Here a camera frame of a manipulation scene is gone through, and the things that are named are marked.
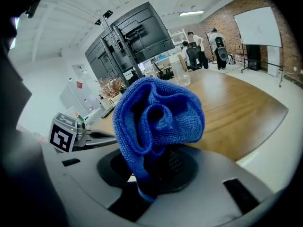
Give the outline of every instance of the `person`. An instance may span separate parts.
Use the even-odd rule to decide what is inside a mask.
[[[182,54],[183,54],[183,55],[182,55],[182,57],[183,57],[184,60],[187,61],[187,65],[189,65],[189,64],[190,64],[190,61],[189,61],[188,54],[187,54],[187,52],[186,52],[188,42],[187,42],[187,41],[183,41],[183,42],[182,42],[182,45],[183,45],[183,50],[182,50]]]
[[[215,27],[213,27],[211,29],[211,34],[209,35],[209,42],[210,42],[212,50],[216,54],[217,63],[218,63],[218,70],[220,70],[220,69],[225,69],[225,67],[226,67],[226,61],[222,61],[221,58],[220,58],[220,56],[219,56],[218,45],[216,43],[216,38],[218,38],[218,37],[222,38],[222,42],[223,42],[222,46],[225,47],[226,43],[225,43],[224,36],[221,33],[218,33],[217,29]]]
[[[205,69],[208,69],[208,60],[205,56],[205,52],[204,52],[204,46],[203,46],[203,38],[195,35],[193,32],[188,32],[187,33],[189,38],[192,38],[194,40],[194,42],[196,43],[196,45],[199,45],[201,47],[201,59],[202,59],[202,63]]]

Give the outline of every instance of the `desk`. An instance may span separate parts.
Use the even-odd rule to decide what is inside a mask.
[[[272,96],[242,80],[204,69],[189,74],[191,85],[187,88],[200,98],[206,125],[202,139],[186,145],[236,161],[259,147],[288,112]],[[114,133],[112,113],[91,128]]]

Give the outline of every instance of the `black monitor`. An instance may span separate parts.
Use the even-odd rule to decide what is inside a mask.
[[[126,38],[125,41],[131,49],[137,64],[175,48],[166,27],[149,2],[124,14],[109,27],[111,28],[113,25],[116,25],[122,32],[123,37]],[[110,73],[109,71],[112,72],[111,69],[109,70],[108,65],[104,64],[104,55],[106,56],[106,54],[100,42],[101,37],[106,41],[122,72],[126,72],[133,67],[124,50],[119,53],[114,51],[109,36],[104,31],[85,52],[97,78],[106,78],[106,74]]]

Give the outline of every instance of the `red brick wall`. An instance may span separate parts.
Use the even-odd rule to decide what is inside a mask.
[[[284,70],[290,73],[294,71],[294,66],[296,66],[298,70],[291,78],[303,83],[303,75],[300,74],[300,70],[303,69],[303,60],[294,35],[292,34],[287,21],[284,19],[284,16],[271,0],[234,0],[207,17],[201,23],[174,28],[169,31],[174,33],[183,28],[186,32],[193,31],[198,36],[204,38],[203,44],[205,47],[205,54],[207,58],[211,59],[212,54],[205,33],[209,33],[212,27],[216,27],[217,30],[225,36],[228,53],[242,53],[240,34],[233,16],[252,9],[268,6],[271,6],[274,12],[281,34],[283,48],[280,50],[280,65],[283,65]],[[262,46],[260,50],[261,60],[267,61],[267,49]]]

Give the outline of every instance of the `white ceiling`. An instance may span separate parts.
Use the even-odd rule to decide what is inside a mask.
[[[9,57],[20,65],[60,56],[64,47],[86,50],[102,32],[102,26],[95,22],[107,10],[114,12],[108,20],[111,23],[147,1],[170,28],[187,22],[179,17],[180,12],[207,11],[220,0],[41,0],[33,18],[25,14],[20,17],[16,47],[10,50]]]

